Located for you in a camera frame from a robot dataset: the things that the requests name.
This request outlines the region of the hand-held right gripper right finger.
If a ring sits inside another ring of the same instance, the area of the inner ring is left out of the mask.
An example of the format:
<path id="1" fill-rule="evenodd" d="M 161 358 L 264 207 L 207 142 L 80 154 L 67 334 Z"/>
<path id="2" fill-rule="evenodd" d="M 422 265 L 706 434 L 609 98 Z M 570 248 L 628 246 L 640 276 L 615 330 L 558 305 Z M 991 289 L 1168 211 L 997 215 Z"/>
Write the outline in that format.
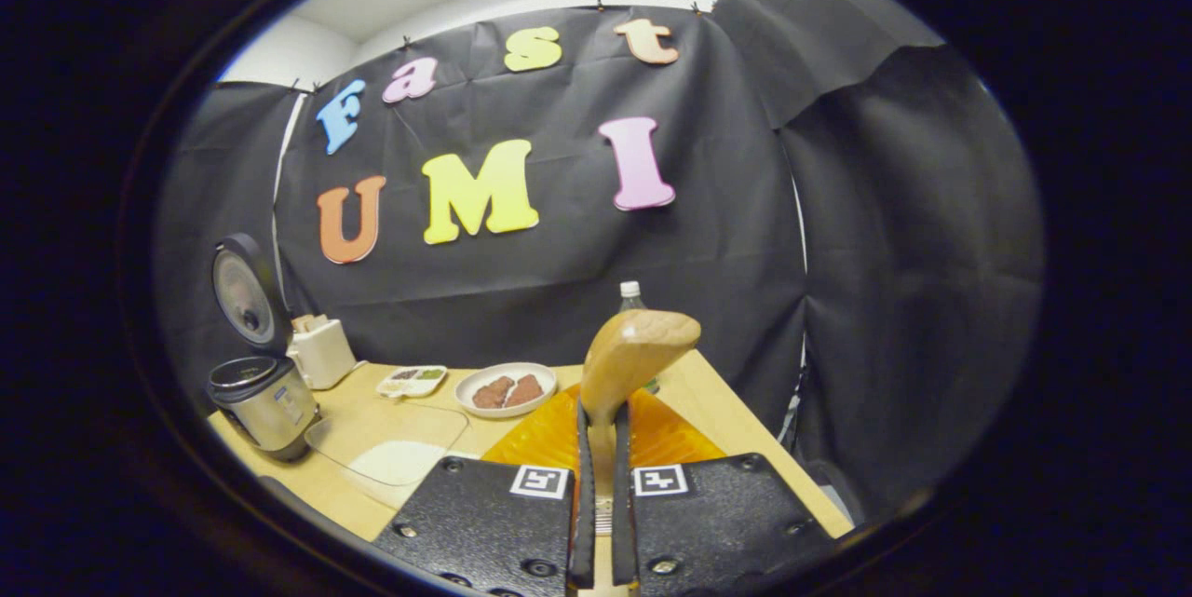
<path id="1" fill-rule="evenodd" d="M 631 403 L 615 413 L 611 582 L 639 596 L 745 596 L 834 540 L 758 453 L 634 467 Z"/>

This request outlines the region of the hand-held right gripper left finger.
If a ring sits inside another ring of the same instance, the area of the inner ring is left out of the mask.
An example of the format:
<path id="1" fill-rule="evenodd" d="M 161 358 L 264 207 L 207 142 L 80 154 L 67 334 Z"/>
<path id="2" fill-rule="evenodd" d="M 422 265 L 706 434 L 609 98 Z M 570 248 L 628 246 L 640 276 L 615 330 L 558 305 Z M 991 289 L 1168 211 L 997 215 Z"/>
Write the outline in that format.
<path id="1" fill-rule="evenodd" d="M 482 593 L 591 589 L 595 518 L 581 468 L 577 397 L 577 387 L 554 394 L 484 458 L 440 458 L 375 547 Z"/>

